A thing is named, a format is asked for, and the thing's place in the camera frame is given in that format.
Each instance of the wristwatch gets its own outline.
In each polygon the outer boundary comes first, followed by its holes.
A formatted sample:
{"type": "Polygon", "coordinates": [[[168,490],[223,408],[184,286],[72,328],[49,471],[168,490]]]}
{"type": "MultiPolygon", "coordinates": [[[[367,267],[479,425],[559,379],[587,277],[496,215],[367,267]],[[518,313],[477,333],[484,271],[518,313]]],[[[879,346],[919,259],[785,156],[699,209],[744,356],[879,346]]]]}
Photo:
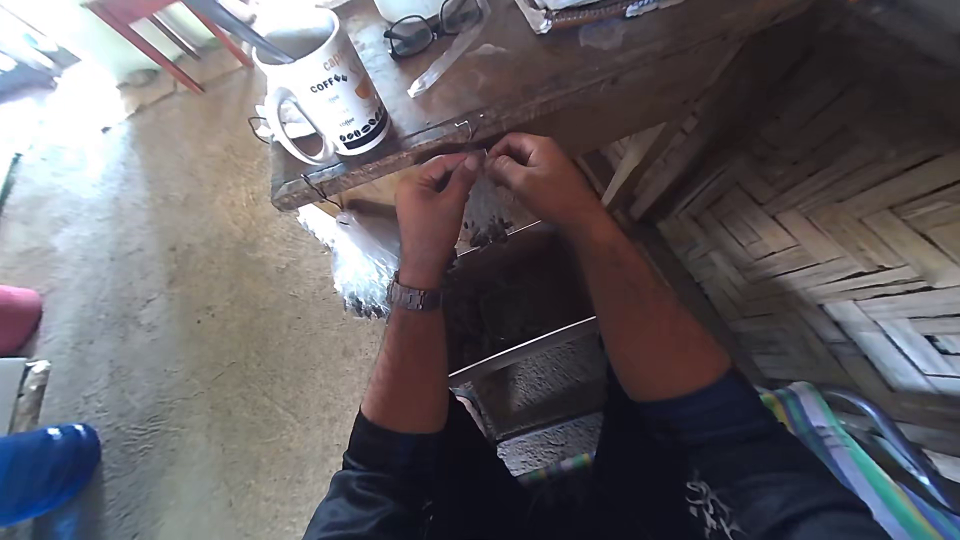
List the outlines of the wristwatch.
{"type": "Polygon", "coordinates": [[[415,309],[417,311],[432,311],[440,307],[444,294],[439,289],[419,290],[405,287],[398,282],[399,272],[394,272],[394,278],[387,286],[387,303],[392,307],[415,309]]]}

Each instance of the black eyeglasses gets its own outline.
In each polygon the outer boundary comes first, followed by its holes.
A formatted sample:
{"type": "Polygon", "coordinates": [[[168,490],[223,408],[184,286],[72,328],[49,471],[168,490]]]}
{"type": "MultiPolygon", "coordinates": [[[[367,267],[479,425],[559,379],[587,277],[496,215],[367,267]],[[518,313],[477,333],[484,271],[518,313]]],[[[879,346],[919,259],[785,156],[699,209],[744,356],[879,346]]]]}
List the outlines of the black eyeglasses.
{"type": "Polygon", "coordinates": [[[420,15],[407,15],[392,24],[383,36],[390,40],[391,57],[407,58],[423,52],[438,37],[460,34],[482,17],[476,0],[444,0],[440,14],[429,21],[420,15]]]}

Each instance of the coffee mug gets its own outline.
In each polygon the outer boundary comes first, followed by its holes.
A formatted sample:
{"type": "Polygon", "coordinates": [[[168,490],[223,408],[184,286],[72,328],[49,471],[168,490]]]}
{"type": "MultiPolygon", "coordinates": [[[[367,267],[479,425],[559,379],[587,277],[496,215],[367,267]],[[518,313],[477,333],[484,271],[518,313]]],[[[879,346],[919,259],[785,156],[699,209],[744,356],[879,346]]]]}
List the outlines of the coffee mug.
{"type": "Polygon", "coordinates": [[[296,21],[292,26],[265,38],[290,55],[292,63],[253,50],[253,59],[267,75],[264,109],[274,137],[307,163],[320,164],[334,152],[344,156],[367,152],[387,135],[390,118],[340,18],[325,8],[290,18],[296,21]],[[324,148],[316,156],[305,154],[284,131],[280,107],[287,101],[324,138],[324,148]]]}

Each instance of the mug handle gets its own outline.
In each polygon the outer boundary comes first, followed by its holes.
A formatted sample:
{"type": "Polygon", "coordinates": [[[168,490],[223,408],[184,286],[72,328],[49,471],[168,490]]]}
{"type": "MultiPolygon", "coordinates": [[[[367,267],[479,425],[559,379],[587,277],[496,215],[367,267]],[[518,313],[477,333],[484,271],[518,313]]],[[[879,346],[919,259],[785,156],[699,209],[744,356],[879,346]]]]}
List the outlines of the mug handle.
{"type": "Polygon", "coordinates": [[[264,103],[264,109],[267,114],[267,124],[270,126],[271,130],[274,132],[274,138],[280,141],[280,144],[283,145],[283,148],[287,149],[287,152],[294,155],[294,158],[297,158],[300,161],[305,163],[311,163],[315,165],[323,164],[325,160],[329,160],[333,156],[333,145],[330,143],[329,137],[322,134],[320,129],[316,124],[313,123],[313,119],[303,111],[303,107],[300,106],[300,102],[297,101],[297,96],[294,95],[288,88],[283,86],[278,86],[274,88],[274,91],[270,92],[267,95],[267,99],[264,103]],[[288,136],[286,131],[283,129],[283,123],[280,121],[280,107],[284,102],[290,101],[294,104],[294,107],[300,111],[300,114],[306,118],[306,121],[309,122],[310,126],[313,128],[313,131],[317,132],[317,135],[323,138],[324,148],[321,149],[320,153],[316,156],[309,156],[305,154],[300,147],[294,144],[294,141],[288,136]]]}

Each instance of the pink cushion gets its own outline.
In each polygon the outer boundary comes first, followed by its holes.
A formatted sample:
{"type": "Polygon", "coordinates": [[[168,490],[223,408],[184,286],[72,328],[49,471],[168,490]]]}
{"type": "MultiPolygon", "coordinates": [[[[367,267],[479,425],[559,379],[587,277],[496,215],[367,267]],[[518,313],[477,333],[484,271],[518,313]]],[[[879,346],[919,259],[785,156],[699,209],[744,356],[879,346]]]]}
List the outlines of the pink cushion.
{"type": "Polygon", "coordinates": [[[0,356],[12,355],[30,339],[42,306],[35,291],[0,285],[0,356]]]}

